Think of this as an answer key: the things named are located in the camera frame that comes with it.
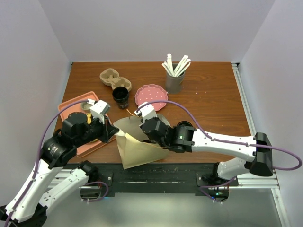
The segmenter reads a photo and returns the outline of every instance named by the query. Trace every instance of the black paper cup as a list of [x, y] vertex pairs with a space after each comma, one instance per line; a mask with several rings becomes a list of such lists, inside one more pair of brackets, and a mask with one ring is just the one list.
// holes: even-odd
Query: black paper cup
[[128, 107], [128, 90], [125, 87], [116, 87], [113, 90], [113, 98], [120, 109]]

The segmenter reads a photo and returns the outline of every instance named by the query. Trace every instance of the crumpled paper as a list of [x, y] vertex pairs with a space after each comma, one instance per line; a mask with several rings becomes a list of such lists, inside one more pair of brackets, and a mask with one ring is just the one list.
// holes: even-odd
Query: crumpled paper
[[[162, 115], [158, 117], [170, 126]], [[114, 123], [120, 129], [116, 140], [124, 169], [164, 159], [169, 153], [158, 144], [142, 142], [148, 140], [148, 137], [140, 129], [140, 124], [141, 117], [134, 116], [122, 118]]]

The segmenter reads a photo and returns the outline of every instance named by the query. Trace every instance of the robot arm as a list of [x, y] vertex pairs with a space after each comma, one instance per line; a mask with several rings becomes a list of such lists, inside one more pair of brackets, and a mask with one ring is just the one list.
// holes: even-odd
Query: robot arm
[[[236, 158], [214, 165], [214, 171], [204, 179], [212, 185], [222, 184], [234, 176], [252, 173], [259, 176], [272, 176], [272, 151], [254, 146], [222, 143], [205, 136], [189, 122], [180, 122], [175, 127], [165, 125], [158, 117], [152, 105], [147, 105], [135, 112], [142, 116], [142, 131], [151, 142], [158, 143], [176, 153], [215, 152]], [[267, 136], [257, 133], [254, 137], [235, 137], [207, 132], [212, 138], [244, 142], [247, 144], [270, 145]]]
[[[35, 179], [32, 179], [31, 172], [16, 197], [7, 206], [0, 207], [0, 219], [6, 220], [9, 213], [13, 211], [11, 221], [15, 224], [20, 223], [22, 224], [21, 226], [26, 226], [25, 222], [27, 221], [28, 226], [35, 226], [33, 222], [37, 219], [37, 214], [39, 218], [44, 215], [43, 212], [48, 214], [67, 195], [86, 184], [89, 178], [92, 181], [97, 180], [98, 169], [91, 166], [91, 163], [84, 162], [79, 165], [70, 177], [50, 191], [45, 192], [53, 178], [76, 155], [78, 147], [95, 139], [107, 143], [119, 131], [118, 128], [110, 124], [106, 116], [110, 108], [107, 103], [93, 100], [89, 100], [89, 102], [93, 104], [90, 108], [91, 123], [87, 123], [86, 114], [77, 112], [71, 113], [63, 121], [62, 128], [56, 131], [43, 144]], [[33, 182], [29, 190], [23, 196], [16, 209], [13, 210], [16, 201], [21, 197], [31, 181]]]

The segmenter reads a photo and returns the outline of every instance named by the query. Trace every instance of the pen holder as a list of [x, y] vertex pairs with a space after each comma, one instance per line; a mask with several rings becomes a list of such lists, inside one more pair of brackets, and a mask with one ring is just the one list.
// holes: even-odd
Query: pen holder
[[[176, 68], [178, 64], [173, 63], [173, 69]], [[165, 90], [168, 93], [176, 94], [182, 89], [182, 82], [185, 76], [185, 71], [178, 77], [172, 77], [166, 72], [166, 80], [165, 80]]]

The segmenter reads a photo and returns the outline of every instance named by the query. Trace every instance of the white wall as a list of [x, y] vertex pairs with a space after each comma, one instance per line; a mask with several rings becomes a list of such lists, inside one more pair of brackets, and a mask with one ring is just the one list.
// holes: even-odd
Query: white wall
[[[258, 131], [275, 146], [303, 157], [303, 1], [276, 0], [244, 59], [240, 72]], [[274, 151], [276, 166], [293, 158]], [[281, 193], [294, 227], [303, 223], [303, 168], [278, 171]]]
[[69, 68], [38, 0], [0, 1], [0, 205], [14, 198], [33, 168]]
[[239, 62], [274, 0], [40, 0], [71, 61]]

